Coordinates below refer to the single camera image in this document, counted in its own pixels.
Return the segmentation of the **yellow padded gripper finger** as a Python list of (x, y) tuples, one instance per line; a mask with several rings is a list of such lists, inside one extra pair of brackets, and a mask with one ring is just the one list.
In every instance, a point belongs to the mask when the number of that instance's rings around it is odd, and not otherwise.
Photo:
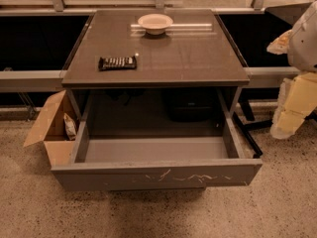
[(302, 73), (293, 79), (285, 78), (280, 86), (277, 108), (270, 133), (275, 139), (294, 135), (305, 118), (317, 107), (317, 74)]
[(266, 50), (274, 55), (283, 55), (288, 53), (289, 40), (291, 37), (292, 31), (288, 30), (277, 37), (273, 42), (271, 42)]

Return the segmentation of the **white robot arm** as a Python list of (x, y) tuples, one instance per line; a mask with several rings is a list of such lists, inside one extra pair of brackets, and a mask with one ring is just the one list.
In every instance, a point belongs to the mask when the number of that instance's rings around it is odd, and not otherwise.
[(287, 54), (289, 64), (300, 70), (280, 85), (270, 127), (275, 139), (287, 139), (317, 107), (317, 1), (266, 50), (275, 55)]

